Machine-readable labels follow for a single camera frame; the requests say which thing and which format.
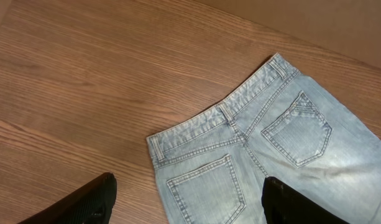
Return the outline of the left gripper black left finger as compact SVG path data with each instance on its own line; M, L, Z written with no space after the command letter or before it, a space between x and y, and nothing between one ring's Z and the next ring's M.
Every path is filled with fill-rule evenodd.
M108 224L117 197L117 180L105 172L19 224Z

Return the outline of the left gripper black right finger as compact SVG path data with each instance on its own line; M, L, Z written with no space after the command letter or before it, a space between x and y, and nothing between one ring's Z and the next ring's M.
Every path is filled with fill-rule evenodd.
M347 224L276 177L264 180L262 206L268 224Z

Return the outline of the light blue denim shorts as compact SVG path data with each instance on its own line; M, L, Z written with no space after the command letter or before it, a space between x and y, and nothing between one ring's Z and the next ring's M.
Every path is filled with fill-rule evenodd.
M267 177L346 222L381 223L381 140L279 54L147 145L170 223L265 223Z

